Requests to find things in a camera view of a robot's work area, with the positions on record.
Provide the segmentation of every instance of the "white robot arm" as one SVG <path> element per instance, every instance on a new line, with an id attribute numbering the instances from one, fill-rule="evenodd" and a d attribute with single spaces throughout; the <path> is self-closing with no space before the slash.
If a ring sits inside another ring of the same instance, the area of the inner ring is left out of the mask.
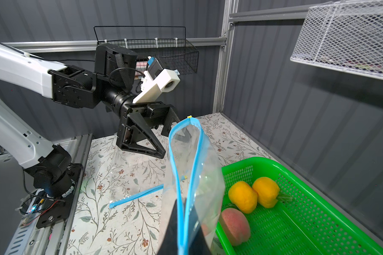
<path id="1" fill-rule="evenodd" d="M 162 92 L 174 89 L 179 78 L 156 59 L 152 68 L 156 76 L 152 77 L 146 71 L 143 91 L 134 95 L 130 90 L 136 59 L 137 54 L 129 49 L 112 44 L 98 45 L 95 71 L 90 72 L 47 61 L 0 43 L 0 80 L 74 108 L 94 108 L 102 101 L 107 110 L 120 118 L 117 146 L 163 158 L 165 150 L 151 128 L 163 124 L 162 135 L 168 136 L 171 123 L 179 122 L 179 118 L 173 106 L 154 101 Z M 119 72 L 111 77 L 116 69 Z M 148 139 L 155 149 L 137 145 L 144 139 Z M 71 156 L 61 146 L 53 145 L 34 131 L 1 99 L 0 145 L 34 177 L 34 186 L 43 188 L 48 196 L 61 197 L 71 189 L 71 180 L 66 174 L 72 166 Z"/>

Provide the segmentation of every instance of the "ziplock bag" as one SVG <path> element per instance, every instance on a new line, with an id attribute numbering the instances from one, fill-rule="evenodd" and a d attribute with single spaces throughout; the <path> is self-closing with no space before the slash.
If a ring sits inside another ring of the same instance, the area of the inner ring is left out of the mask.
<path id="1" fill-rule="evenodd" d="M 199 120 L 187 118 L 174 126 L 168 152 L 171 169 L 164 179 L 159 246 L 177 201 L 177 249 L 179 255 L 187 255 L 200 228 L 211 246 L 225 184 L 219 158 Z"/>
<path id="2" fill-rule="evenodd" d="M 161 135 L 162 126 L 153 130 L 163 147 L 168 150 L 168 138 Z M 112 144 L 116 144 L 116 135 Z M 148 139 L 138 142 L 139 145 L 148 147 Z M 164 173 L 169 164 L 167 157 L 159 159 L 145 154 L 123 151 L 115 145 L 109 166 L 109 207 L 132 201 L 139 197 L 163 189 Z"/>

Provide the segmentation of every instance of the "floral tablecloth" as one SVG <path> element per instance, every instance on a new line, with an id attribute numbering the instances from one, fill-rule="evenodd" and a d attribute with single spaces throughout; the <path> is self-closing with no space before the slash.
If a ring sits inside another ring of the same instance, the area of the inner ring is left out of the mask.
<path id="1" fill-rule="evenodd" d="M 223 166 L 248 157 L 272 158 L 220 113 L 198 117 Z M 167 148 L 167 137 L 154 130 Z M 67 254 L 156 254 L 162 190 L 109 208 L 111 193 L 163 182 L 167 157 L 115 153 L 114 136 L 91 143 Z"/>

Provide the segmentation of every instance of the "green plastic basket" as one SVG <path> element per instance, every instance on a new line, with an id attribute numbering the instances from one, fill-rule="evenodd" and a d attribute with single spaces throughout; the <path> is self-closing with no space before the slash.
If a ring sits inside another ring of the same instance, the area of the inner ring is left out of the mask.
<path id="1" fill-rule="evenodd" d="M 356 227 L 298 177 L 280 163 L 251 157 L 222 168 L 225 195 L 222 210 L 230 203 L 228 190 L 237 181 L 252 185 L 266 176 L 281 192 L 293 196 L 266 209 L 258 204 L 245 214 L 251 228 L 248 242 L 232 247 L 220 223 L 216 234 L 228 255 L 234 254 L 383 254 L 383 248 Z"/>

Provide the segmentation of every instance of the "gray corrugated wall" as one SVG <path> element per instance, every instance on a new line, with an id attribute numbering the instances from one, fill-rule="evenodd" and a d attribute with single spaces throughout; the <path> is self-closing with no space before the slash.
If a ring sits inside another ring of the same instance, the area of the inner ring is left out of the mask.
<path id="1" fill-rule="evenodd" d="M 383 81 L 291 62 L 302 23 L 237 23 L 223 113 L 383 239 Z"/>
<path id="2" fill-rule="evenodd" d="M 94 40 L 93 26 L 115 24 L 185 26 L 188 38 L 218 37 L 223 10 L 224 0 L 0 0 L 0 41 Z M 121 36 L 144 38 L 146 32 L 135 28 L 134 34 L 131 31 Z M 198 50 L 197 74 L 181 75 L 179 85 L 158 99 L 173 104 L 180 118 L 205 115 L 212 110 L 219 47 L 199 47 Z M 54 60 L 94 59 L 95 52 L 38 55 Z M 92 62 L 68 61 L 66 64 L 93 71 Z M 117 116 L 106 113 L 102 103 L 95 109 L 74 109 L 3 81 L 0 81 L 0 96 L 33 129 L 50 140 L 86 133 L 93 133 L 97 138 L 117 131 Z"/>

